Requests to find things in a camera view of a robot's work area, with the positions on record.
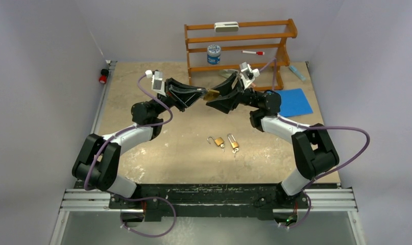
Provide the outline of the large brass padlock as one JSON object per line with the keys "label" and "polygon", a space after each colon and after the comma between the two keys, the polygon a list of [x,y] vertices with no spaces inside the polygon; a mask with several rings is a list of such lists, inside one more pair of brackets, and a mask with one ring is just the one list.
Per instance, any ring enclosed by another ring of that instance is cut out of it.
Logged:
{"label": "large brass padlock", "polygon": [[206,94],[203,96],[203,100],[211,101],[220,96],[220,92],[214,89],[209,89]]}

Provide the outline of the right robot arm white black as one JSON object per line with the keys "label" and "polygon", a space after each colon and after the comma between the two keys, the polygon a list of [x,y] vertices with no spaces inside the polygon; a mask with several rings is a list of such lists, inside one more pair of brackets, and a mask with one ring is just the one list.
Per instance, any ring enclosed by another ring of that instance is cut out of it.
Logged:
{"label": "right robot arm white black", "polygon": [[282,117],[281,96],[277,92],[244,88],[236,73],[212,90],[217,92],[217,96],[209,100],[207,106],[226,114],[238,105],[253,107],[254,110],[250,111],[252,127],[292,145],[296,169],[278,185],[276,201],[279,206],[289,207],[310,181],[338,165],[338,153],[323,125],[299,124]]}

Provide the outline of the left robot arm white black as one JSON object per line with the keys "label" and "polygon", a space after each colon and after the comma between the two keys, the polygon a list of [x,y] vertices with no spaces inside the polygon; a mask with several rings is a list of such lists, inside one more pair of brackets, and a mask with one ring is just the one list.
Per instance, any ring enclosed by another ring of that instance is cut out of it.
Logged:
{"label": "left robot arm white black", "polygon": [[118,173],[121,155],[160,134],[162,126],[170,122],[159,118],[161,113],[167,111],[172,116],[171,107],[183,112],[208,92],[206,88],[182,84],[172,78],[156,77],[152,77],[156,96],[143,87],[140,90],[151,100],[133,105],[133,124],[103,136],[88,135],[72,168],[72,175],[84,182],[85,190],[98,189],[120,195],[122,203],[130,209],[141,204],[141,194],[136,191],[134,181]]}

